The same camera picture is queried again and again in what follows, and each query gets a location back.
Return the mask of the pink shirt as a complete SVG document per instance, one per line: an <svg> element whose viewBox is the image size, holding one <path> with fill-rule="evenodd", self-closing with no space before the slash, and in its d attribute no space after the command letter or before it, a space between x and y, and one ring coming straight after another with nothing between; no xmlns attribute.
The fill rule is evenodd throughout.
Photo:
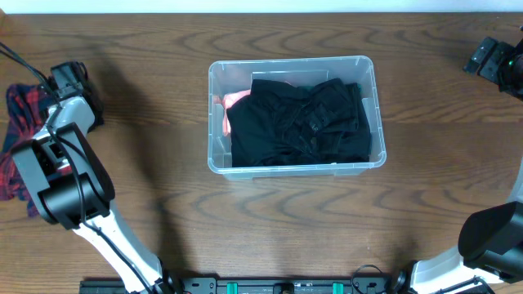
<svg viewBox="0 0 523 294"><path fill-rule="evenodd" d="M230 122L227 116L227 110L230 109L236 102L243 99L245 96L248 96L251 93L251 90L238 91L234 93L225 94L221 105L224 108L224 118L222 120L222 130L225 136L228 136L231 132Z"/></svg>

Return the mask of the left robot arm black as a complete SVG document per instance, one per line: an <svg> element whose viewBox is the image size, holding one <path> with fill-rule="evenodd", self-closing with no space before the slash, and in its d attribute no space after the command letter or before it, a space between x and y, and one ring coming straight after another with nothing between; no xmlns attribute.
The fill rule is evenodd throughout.
<svg viewBox="0 0 523 294"><path fill-rule="evenodd" d="M132 232L114 204L107 171L87 142L101 117L83 78L49 78L47 118L11 156L39 215L87 240L116 270L128 293L181 293L179 282Z"/></svg>

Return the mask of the red navy plaid shirt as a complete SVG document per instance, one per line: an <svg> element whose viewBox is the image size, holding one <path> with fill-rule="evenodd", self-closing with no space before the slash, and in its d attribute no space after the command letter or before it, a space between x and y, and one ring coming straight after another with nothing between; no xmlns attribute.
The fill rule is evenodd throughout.
<svg viewBox="0 0 523 294"><path fill-rule="evenodd" d="M45 123L43 113L53 99L38 86L11 84L7 88L6 105L9 121L1 150L1 200L18 198L27 203L29 217L38 216L38 210L29 195L11 156L11 150L35 135Z"/></svg>

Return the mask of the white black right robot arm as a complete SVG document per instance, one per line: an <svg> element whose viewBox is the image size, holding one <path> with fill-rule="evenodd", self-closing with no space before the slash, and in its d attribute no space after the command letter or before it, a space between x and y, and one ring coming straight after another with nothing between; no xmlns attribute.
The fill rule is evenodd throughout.
<svg viewBox="0 0 523 294"><path fill-rule="evenodd" d="M463 70L522 99L522 44L487 37ZM458 245L401 270L389 293L491 293L493 284L522 280L522 172L502 205L470 215Z"/></svg>

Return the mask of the black garment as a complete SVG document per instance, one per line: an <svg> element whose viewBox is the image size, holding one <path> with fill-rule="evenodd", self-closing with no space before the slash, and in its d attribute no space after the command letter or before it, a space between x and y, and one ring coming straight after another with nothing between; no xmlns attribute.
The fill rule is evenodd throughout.
<svg viewBox="0 0 523 294"><path fill-rule="evenodd" d="M255 79L227 110L233 167L366 163L372 136L356 83Z"/></svg>

